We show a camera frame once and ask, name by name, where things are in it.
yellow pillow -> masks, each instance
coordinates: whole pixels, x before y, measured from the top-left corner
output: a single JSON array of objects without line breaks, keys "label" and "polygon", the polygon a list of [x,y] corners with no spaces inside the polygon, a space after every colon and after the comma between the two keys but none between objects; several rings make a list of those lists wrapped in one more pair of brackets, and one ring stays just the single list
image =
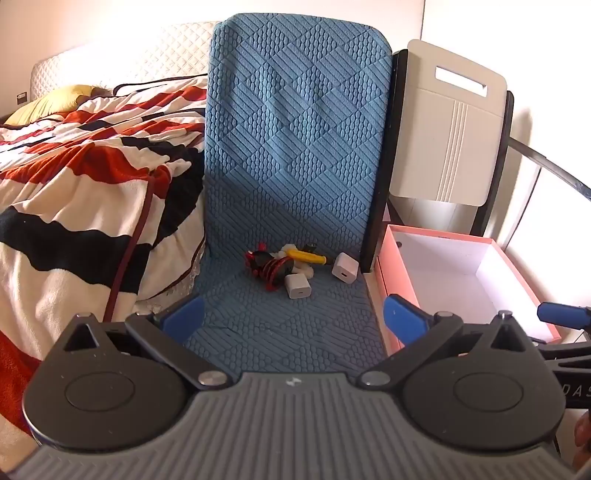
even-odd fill
[{"label": "yellow pillow", "polygon": [[6,124],[17,127],[28,125],[57,112],[73,112],[90,98],[91,93],[92,87],[90,85],[70,85],[58,88],[19,108],[6,120]]}]

black circular disc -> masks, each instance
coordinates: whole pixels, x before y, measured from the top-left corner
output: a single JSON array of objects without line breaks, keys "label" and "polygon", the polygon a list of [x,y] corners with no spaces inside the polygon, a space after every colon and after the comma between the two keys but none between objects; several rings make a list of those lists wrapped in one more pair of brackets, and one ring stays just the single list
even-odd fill
[{"label": "black circular disc", "polygon": [[23,412],[36,439],[82,452],[145,443],[174,423],[187,401],[178,375],[157,362],[117,351],[68,352],[41,364]]},{"label": "black circular disc", "polygon": [[410,417],[427,433],[470,450],[525,448],[550,435],[564,396],[542,365],[510,356],[446,358],[414,373],[402,392]]},{"label": "black circular disc", "polygon": [[476,373],[462,377],[453,387],[456,398],[476,411],[505,411],[523,398],[523,387],[511,377],[497,373]]}]

red and black striped blanket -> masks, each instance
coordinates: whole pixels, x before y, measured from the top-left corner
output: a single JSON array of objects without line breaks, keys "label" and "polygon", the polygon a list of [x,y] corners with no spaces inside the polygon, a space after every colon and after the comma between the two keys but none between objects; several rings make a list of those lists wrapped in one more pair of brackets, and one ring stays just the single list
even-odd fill
[{"label": "red and black striped blanket", "polygon": [[122,320],[204,241],[206,78],[0,127],[0,468],[26,455],[24,387],[73,315]]}]

toy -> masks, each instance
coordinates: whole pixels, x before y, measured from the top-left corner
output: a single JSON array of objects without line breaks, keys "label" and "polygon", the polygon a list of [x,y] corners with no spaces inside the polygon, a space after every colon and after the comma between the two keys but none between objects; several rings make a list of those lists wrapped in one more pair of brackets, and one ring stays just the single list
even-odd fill
[{"label": "toy", "polygon": [[298,250],[297,248],[285,249],[284,251],[288,257],[301,262],[315,263],[318,265],[327,265],[331,263],[330,259],[324,255],[316,255],[309,252],[304,252],[302,250]]},{"label": "toy", "polygon": [[302,248],[300,248],[300,250],[302,250],[303,252],[307,252],[309,254],[313,254],[316,251],[316,247],[318,247],[318,245],[313,243],[307,243]]},{"label": "toy", "polygon": [[[313,245],[313,244],[307,244],[306,246],[309,248],[312,248],[312,249],[315,248],[315,247],[310,247],[310,245]],[[276,258],[286,257],[287,256],[286,252],[288,250],[298,250],[298,249],[294,244],[286,244],[286,245],[283,245],[281,250],[277,254],[275,254],[274,256]],[[308,265],[307,263],[302,262],[301,260],[294,259],[294,268],[292,270],[292,273],[303,273],[308,280],[311,279],[312,277],[314,277],[314,269],[310,265]]]},{"label": "toy", "polygon": [[273,291],[291,274],[294,260],[290,257],[274,258],[267,251],[267,246],[261,242],[258,250],[246,252],[246,266],[255,277],[265,281],[267,290]]}]

blue handle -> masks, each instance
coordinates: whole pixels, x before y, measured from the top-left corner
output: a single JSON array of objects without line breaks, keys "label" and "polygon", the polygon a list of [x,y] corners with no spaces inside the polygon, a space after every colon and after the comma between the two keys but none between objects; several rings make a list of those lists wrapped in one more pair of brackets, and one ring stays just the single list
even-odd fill
[{"label": "blue handle", "polygon": [[545,301],[538,306],[538,318],[542,322],[580,330],[591,325],[591,310]]}]

